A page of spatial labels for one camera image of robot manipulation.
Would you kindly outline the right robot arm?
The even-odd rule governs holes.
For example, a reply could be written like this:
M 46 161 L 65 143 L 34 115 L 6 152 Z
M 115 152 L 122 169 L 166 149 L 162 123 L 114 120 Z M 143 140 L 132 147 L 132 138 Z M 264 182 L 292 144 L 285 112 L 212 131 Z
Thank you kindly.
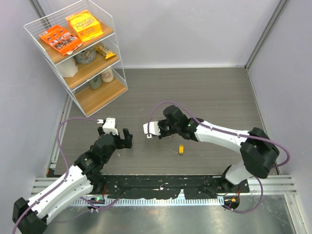
M 223 172 L 219 184 L 222 191 L 232 192 L 239 183 L 253 176 L 267 178 L 279 156 L 278 148 L 260 128 L 236 131 L 219 127 L 200 118 L 188 118 L 175 105 L 165 108 L 163 115 L 165 118 L 157 124 L 159 138 L 178 134 L 183 139 L 212 143 L 241 155 L 239 163 Z

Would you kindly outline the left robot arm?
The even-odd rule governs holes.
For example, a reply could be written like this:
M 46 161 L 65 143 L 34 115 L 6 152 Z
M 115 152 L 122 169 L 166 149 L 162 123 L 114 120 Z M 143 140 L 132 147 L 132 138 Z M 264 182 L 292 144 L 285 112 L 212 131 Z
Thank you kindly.
M 115 150 L 132 147 L 133 135 L 126 128 L 123 129 L 124 138 L 115 128 L 98 128 L 98 132 L 98 139 L 64 175 L 36 196 L 29 199 L 21 197 L 14 203 L 14 231 L 42 234 L 47 225 L 73 201 L 86 194 L 103 191 L 105 182 L 101 170 Z

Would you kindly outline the metal disc with keyrings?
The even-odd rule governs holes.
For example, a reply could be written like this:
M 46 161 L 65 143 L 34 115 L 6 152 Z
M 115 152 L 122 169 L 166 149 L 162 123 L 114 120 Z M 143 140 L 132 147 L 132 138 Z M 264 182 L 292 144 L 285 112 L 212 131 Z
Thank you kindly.
M 165 137 L 171 137 L 176 134 L 175 126 L 172 125 L 168 120 L 163 119 L 158 123 L 160 136 L 159 139 Z

